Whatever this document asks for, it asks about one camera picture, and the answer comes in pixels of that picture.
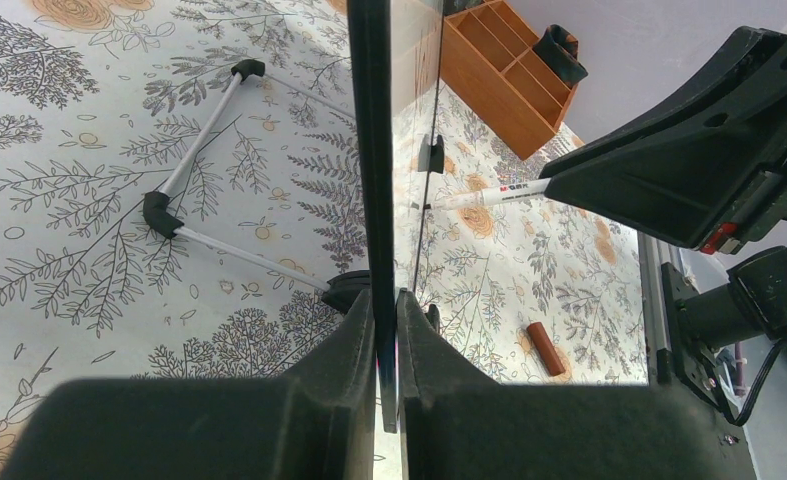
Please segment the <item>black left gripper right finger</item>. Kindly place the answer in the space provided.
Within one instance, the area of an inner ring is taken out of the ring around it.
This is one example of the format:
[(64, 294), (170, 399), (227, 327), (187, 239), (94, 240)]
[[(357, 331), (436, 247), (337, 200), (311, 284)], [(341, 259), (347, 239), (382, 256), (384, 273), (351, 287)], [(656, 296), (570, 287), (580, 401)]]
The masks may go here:
[(503, 385), (397, 301), (408, 479), (753, 479), (744, 431), (676, 380)]

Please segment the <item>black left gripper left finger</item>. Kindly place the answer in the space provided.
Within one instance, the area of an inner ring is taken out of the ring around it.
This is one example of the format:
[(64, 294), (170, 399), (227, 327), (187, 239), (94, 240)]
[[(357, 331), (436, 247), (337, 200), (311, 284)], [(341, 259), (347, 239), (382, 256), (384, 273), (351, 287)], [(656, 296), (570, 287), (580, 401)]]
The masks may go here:
[(363, 291), (281, 375), (82, 379), (39, 405), (5, 479), (369, 479), (375, 324)]

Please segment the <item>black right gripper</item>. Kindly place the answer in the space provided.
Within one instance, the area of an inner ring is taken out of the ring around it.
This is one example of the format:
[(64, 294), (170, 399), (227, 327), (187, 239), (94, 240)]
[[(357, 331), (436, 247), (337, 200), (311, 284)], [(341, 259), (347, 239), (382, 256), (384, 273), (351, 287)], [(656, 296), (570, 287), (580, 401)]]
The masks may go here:
[(550, 199), (704, 254), (787, 221), (787, 34), (742, 26), (658, 105), (542, 171)]

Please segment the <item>dark red marker cap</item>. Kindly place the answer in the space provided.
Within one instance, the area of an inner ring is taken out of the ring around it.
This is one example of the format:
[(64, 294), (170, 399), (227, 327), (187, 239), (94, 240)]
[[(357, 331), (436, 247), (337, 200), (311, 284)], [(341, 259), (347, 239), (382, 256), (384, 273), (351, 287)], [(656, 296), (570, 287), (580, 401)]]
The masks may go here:
[(551, 342), (544, 325), (541, 322), (531, 323), (526, 327), (526, 332), (546, 372), (551, 377), (563, 375), (566, 372), (566, 368), (555, 346)]

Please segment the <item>small whiteboard black frame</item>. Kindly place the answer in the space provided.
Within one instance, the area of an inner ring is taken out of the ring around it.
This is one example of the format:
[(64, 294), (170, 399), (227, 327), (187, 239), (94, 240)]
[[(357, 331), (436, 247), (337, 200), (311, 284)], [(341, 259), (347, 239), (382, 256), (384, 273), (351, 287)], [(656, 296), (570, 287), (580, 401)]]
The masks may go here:
[[(376, 327), (372, 344), (376, 348), (376, 367), (370, 368), (377, 368), (375, 371), (380, 378), (384, 431), (397, 433), (404, 424), (400, 423), (398, 410), (395, 305), (404, 288), (399, 289), (394, 279), (391, 2), (349, 1), (347, 7), (351, 55), (353, 66), (357, 68), (357, 73), (352, 74), (352, 82), (357, 108), (359, 180), (367, 215), (364, 226), (368, 235), (369, 270), (341, 275), (324, 287), (333, 295), (330, 305), (343, 312), (352, 307), (358, 293), (372, 293), (369, 320), (371, 326)], [(262, 78), (264, 73), (264, 64), (258, 60), (242, 60), (232, 67), (226, 93), (208, 121), (214, 123), (219, 119), (226, 102), (246, 78), (250, 75)], [(195, 160), (201, 148), (199, 145), (206, 137), (207, 132), (201, 132), (164, 184), (145, 194), (143, 219), (166, 239), (182, 234), (183, 230), (182, 222), (166, 210), (170, 202), (167, 192), (182, 170)]]

